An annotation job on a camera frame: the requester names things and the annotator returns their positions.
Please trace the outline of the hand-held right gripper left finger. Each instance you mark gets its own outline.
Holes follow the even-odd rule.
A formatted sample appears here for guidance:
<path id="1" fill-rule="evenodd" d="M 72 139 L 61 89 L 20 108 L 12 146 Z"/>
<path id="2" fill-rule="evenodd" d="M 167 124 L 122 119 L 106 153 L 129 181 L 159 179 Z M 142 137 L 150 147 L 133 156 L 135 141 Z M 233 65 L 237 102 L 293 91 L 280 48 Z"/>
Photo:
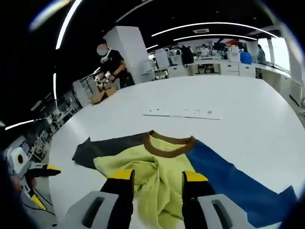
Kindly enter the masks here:
<path id="1" fill-rule="evenodd" d="M 133 169 L 118 170 L 99 191 L 73 204 L 64 219 L 65 229 L 128 229 L 133 214 Z"/>

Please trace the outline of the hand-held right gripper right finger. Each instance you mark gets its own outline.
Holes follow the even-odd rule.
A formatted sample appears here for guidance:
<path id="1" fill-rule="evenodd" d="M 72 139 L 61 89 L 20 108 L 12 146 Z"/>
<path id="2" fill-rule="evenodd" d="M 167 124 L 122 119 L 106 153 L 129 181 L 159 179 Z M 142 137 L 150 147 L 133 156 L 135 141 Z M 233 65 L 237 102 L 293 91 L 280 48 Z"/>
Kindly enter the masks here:
<path id="1" fill-rule="evenodd" d="M 247 213 L 224 194 L 216 194 L 202 174 L 182 172 L 182 214 L 186 229 L 253 229 Z"/>

